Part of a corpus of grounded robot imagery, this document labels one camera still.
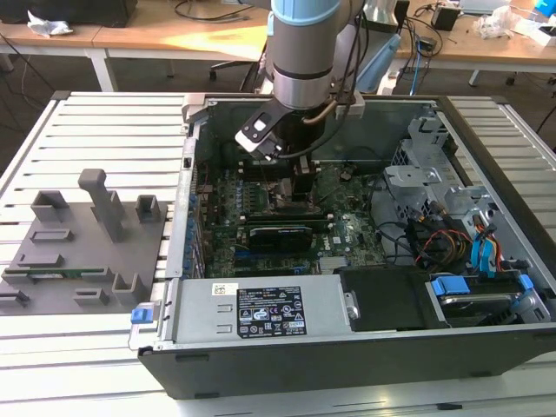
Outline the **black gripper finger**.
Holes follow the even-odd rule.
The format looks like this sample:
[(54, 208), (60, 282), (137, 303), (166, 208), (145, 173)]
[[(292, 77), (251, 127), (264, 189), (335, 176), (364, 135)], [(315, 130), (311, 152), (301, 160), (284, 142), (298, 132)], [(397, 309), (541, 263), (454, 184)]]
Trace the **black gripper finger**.
[(314, 182), (314, 164), (307, 158), (300, 158), (294, 166), (294, 201), (305, 201)]

